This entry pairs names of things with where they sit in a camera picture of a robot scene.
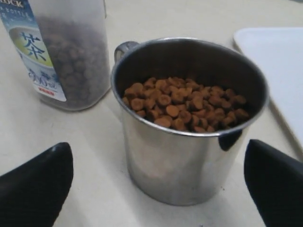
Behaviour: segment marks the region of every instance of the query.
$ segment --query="bottle label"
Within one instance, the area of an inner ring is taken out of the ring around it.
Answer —
[[[0,17],[37,92],[63,101],[62,90],[27,0],[0,0]]]

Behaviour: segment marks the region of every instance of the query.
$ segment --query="white tray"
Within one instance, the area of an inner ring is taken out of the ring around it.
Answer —
[[[303,27],[245,28],[234,41],[265,74],[273,104],[303,148]]]

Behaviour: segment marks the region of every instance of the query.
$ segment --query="tabletop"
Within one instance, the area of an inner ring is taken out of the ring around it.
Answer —
[[[111,65],[117,45],[166,36],[192,36],[233,47],[238,29],[303,26],[303,4],[290,0],[106,0]],[[173,207],[137,189],[126,169],[120,109],[109,92],[95,107],[66,113],[39,102],[0,25],[0,174],[48,147],[69,142],[74,180],[56,227],[263,227],[243,176],[249,139],[301,159],[273,108],[251,126],[225,186],[206,203]]]

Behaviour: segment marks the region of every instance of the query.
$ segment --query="plastic container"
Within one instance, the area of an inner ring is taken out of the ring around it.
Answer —
[[[1,15],[3,24],[43,102],[77,111],[93,106],[108,91],[103,1],[21,0],[1,4],[9,8]]]

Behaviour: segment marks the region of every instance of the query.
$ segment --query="metal mug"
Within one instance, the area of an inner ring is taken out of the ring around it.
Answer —
[[[268,105],[262,72],[243,55],[194,38],[126,42],[115,50],[113,93],[122,109],[127,167],[134,183],[152,198],[171,205],[193,205],[213,197],[223,186],[248,127]],[[212,133],[158,126],[130,110],[124,90],[150,77],[188,74],[207,86],[233,88],[246,97],[250,120]]]

